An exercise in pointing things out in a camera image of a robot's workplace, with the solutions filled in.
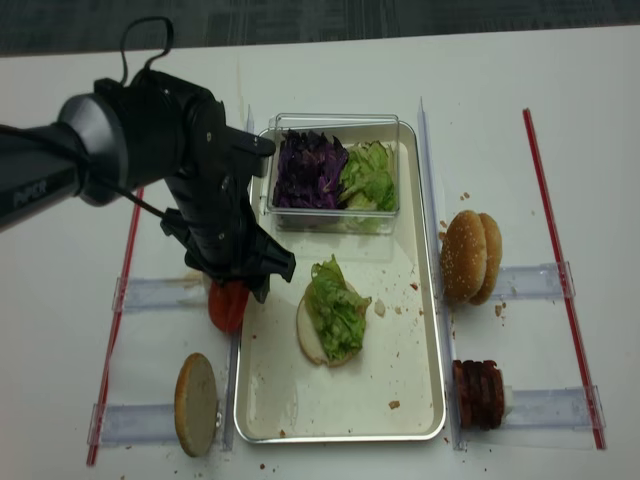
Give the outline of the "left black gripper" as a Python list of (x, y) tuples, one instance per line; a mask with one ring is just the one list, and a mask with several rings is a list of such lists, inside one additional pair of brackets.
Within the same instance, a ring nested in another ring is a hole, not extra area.
[(295, 271), (295, 255), (257, 226), (248, 199), (275, 143), (228, 126), (190, 141), (178, 172), (165, 178), (177, 207), (165, 211), (161, 228), (185, 247), (188, 266), (220, 283), (242, 281), (264, 303), (268, 276), (291, 281)]

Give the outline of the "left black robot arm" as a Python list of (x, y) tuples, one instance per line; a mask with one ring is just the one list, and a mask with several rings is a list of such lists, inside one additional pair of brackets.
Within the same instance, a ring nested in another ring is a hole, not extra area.
[(141, 70), (129, 85), (95, 82), (47, 126), (1, 130), (1, 225), (10, 228), (70, 197), (104, 206), (164, 182), (175, 207), (159, 213), (186, 264), (264, 302), (272, 276), (296, 261), (259, 224), (249, 186), (264, 175), (271, 140), (231, 127), (207, 89)]

